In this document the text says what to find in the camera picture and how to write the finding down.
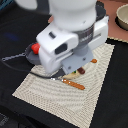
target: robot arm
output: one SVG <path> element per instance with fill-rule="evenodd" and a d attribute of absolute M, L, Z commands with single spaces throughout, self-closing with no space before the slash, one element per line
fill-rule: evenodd
<path fill-rule="evenodd" d="M 92 50 L 105 43 L 108 16 L 96 21 L 97 0 L 15 0 L 25 9 L 52 14 L 54 21 L 36 39 L 46 73 L 60 67 L 69 74 L 93 59 Z"/>

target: woven placemat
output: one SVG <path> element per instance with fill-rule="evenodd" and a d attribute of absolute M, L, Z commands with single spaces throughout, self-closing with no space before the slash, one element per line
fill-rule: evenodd
<path fill-rule="evenodd" d="M 79 128 L 89 128 L 113 49 L 106 43 L 96 48 L 93 54 L 97 63 L 83 66 L 86 73 L 72 80 L 84 85 L 85 90 L 28 74 L 13 96 Z M 42 66 L 35 66 L 32 71 L 45 75 Z"/>

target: orange handle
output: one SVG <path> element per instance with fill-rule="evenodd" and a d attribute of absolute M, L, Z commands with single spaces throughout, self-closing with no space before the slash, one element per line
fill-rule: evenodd
<path fill-rule="evenodd" d="M 69 80 L 66 80 L 66 79 L 63 79 L 63 83 L 71 85 L 71 86 L 73 86 L 75 88 L 78 88 L 78 89 L 81 89 L 81 90 L 85 89 L 85 87 L 83 85 L 77 84 L 75 82 L 72 82 L 72 81 L 69 81 Z"/>

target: table surface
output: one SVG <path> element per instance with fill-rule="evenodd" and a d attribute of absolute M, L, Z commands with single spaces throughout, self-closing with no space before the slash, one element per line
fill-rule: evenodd
<path fill-rule="evenodd" d="M 23 53 L 36 35 L 48 25 L 50 16 L 24 11 L 12 4 L 0 12 L 0 58 Z M 115 45 L 90 128 L 128 128 L 128 44 L 108 39 Z M 20 69 L 34 66 L 25 57 L 8 61 Z M 0 105 L 32 117 L 52 128 L 76 128 L 46 111 L 12 96 L 27 73 L 0 63 Z"/>

